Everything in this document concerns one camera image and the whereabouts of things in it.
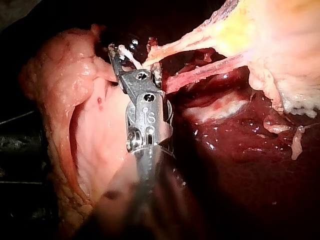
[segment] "blood spot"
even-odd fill
[[[97,102],[99,104],[99,109],[102,110],[104,107],[102,105],[102,98],[100,96],[98,97]]]

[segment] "yellow fat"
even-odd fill
[[[250,15],[251,4],[255,0],[242,0],[230,15],[214,24],[212,38],[214,48],[226,57],[241,53],[257,40],[257,27]]]

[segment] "white fibrous tissue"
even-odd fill
[[[296,132],[293,137],[293,140],[292,140],[292,145],[291,145],[291,149],[292,149],[291,159],[292,160],[297,160],[299,155],[302,153],[301,139],[302,139],[302,136],[305,133],[306,129],[309,129],[309,128],[314,127],[319,124],[320,123],[314,123],[314,124],[307,125],[307,126],[298,126],[297,127]]]
[[[250,86],[263,91],[275,110],[314,118],[320,109],[319,12],[319,0],[227,0],[181,39],[152,46],[142,67],[179,52],[214,48],[227,58],[191,71],[182,84],[195,82],[192,75],[201,80],[248,66]],[[174,81],[185,79],[182,74]],[[177,91],[182,84],[171,87]]]
[[[119,45],[118,50],[119,50],[120,56],[123,57],[122,60],[124,60],[124,57],[127,57],[134,64],[136,69],[142,69],[141,63],[134,58],[132,53],[128,49],[126,49],[124,45]]]

